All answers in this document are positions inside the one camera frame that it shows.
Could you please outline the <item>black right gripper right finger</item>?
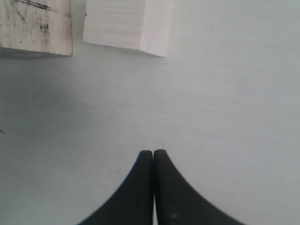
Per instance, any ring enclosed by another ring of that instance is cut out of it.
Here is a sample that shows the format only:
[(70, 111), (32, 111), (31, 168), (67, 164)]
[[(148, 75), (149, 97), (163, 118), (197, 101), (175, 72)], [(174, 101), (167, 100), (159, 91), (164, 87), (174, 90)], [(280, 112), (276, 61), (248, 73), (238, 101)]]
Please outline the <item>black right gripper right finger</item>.
[(154, 195), (159, 225), (242, 224), (195, 191), (166, 150), (154, 151)]

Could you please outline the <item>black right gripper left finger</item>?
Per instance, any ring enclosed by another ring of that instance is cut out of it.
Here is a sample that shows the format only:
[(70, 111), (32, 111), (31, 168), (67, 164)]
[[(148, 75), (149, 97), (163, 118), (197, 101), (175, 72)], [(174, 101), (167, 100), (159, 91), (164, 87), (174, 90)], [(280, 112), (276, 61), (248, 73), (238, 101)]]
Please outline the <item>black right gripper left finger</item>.
[(82, 225), (153, 224), (153, 154), (142, 150), (119, 188)]

